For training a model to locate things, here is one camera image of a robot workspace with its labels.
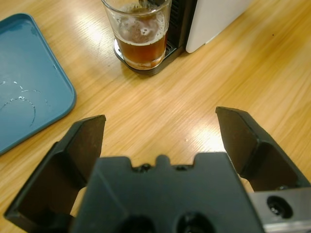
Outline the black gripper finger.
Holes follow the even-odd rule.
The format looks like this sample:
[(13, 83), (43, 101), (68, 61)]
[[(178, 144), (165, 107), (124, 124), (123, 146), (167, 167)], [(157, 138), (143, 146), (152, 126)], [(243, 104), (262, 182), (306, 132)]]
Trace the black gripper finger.
[(4, 213), (28, 233), (67, 233), (79, 191), (87, 186), (103, 143), (104, 115), (75, 122), (49, 149)]
[(279, 144), (243, 110), (215, 110), (224, 148), (236, 172), (254, 191), (310, 187), (310, 182)]

